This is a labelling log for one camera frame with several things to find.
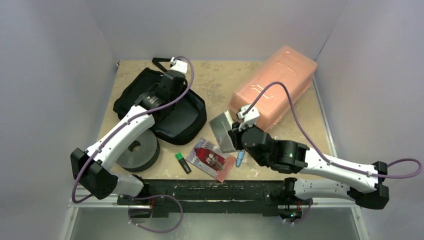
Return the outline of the black student backpack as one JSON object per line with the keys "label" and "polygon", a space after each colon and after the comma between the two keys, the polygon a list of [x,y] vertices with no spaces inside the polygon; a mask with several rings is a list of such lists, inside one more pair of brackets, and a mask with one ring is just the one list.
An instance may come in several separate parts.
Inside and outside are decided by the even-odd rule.
{"label": "black student backpack", "polygon": [[[145,68],[114,102],[113,111],[120,120],[134,105],[140,105],[146,110],[166,105],[154,94],[154,88],[161,81],[163,74],[170,70],[162,65],[163,62],[166,62],[165,58],[154,57],[152,63],[159,70]],[[179,96],[187,87],[186,79]],[[151,131],[157,138],[173,145],[188,144],[207,120],[205,101],[191,89],[178,102],[153,112],[152,115],[155,124],[151,127]]]}

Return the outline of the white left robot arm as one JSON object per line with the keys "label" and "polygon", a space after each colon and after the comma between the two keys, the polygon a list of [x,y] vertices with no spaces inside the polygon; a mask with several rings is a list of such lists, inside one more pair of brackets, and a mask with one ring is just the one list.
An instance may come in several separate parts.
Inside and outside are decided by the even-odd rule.
{"label": "white left robot arm", "polygon": [[141,180],[133,175],[112,174],[110,169],[124,150],[154,125],[154,113],[170,108],[189,92],[194,77],[195,71],[191,69],[186,89],[172,101],[152,109],[145,109],[139,103],[134,104],[128,114],[103,138],[86,150],[76,148],[71,153],[72,175],[75,179],[71,192],[73,203],[82,203],[92,196],[101,200],[112,193],[128,195],[138,205],[148,201],[149,191]]}

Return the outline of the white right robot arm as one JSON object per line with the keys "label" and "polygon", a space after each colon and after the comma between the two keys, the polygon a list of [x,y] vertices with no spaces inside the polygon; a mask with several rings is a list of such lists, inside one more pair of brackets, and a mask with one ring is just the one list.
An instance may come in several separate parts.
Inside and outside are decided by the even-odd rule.
{"label": "white right robot arm", "polygon": [[309,174],[326,178],[327,189],[306,187],[305,181],[296,180],[281,189],[280,196],[288,204],[301,197],[340,198],[354,201],[358,206],[382,210],[388,203],[389,188],[383,185],[387,164],[380,161],[371,165],[353,163],[319,153],[316,149],[291,140],[275,140],[257,126],[228,131],[236,150],[244,149],[261,167],[281,174]]}

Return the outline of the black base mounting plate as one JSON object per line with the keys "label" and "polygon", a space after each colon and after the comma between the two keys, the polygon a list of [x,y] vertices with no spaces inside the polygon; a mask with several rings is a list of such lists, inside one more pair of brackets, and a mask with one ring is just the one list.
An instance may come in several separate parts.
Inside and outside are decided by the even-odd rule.
{"label": "black base mounting plate", "polygon": [[264,217],[298,219],[301,206],[312,199],[297,198],[295,179],[284,180],[176,180],[145,179],[140,199],[124,194],[111,194],[112,206],[152,210],[154,218],[167,218],[170,213],[260,214]]}

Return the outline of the green highlighter marker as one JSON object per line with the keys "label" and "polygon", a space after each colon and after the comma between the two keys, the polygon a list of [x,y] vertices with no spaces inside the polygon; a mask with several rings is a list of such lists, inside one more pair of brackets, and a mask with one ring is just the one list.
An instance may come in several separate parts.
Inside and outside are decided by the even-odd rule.
{"label": "green highlighter marker", "polygon": [[186,162],[185,158],[180,152],[176,153],[175,157],[186,174],[189,174],[192,172],[191,168],[189,167],[188,163]]}

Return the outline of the grey foam roll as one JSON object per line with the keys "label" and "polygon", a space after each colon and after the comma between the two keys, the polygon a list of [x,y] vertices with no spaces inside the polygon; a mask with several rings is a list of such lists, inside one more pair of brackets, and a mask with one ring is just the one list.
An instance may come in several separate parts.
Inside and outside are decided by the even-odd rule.
{"label": "grey foam roll", "polygon": [[159,159],[160,143],[151,130],[138,136],[118,157],[116,163],[128,172],[143,172]]}

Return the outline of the translucent pink plastic storage box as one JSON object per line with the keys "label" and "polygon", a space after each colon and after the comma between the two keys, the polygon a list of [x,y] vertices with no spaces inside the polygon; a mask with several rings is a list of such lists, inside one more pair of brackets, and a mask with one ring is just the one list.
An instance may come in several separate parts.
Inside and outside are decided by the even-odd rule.
{"label": "translucent pink plastic storage box", "polygon": [[[251,104],[273,82],[283,83],[292,101],[296,102],[311,85],[317,66],[311,58],[283,46],[236,88],[228,105],[231,117],[236,120],[240,108]],[[290,110],[288,97],[277,84],[271,86],[254,106],[260,113],[256,124],[263,131],[272,129]]]}

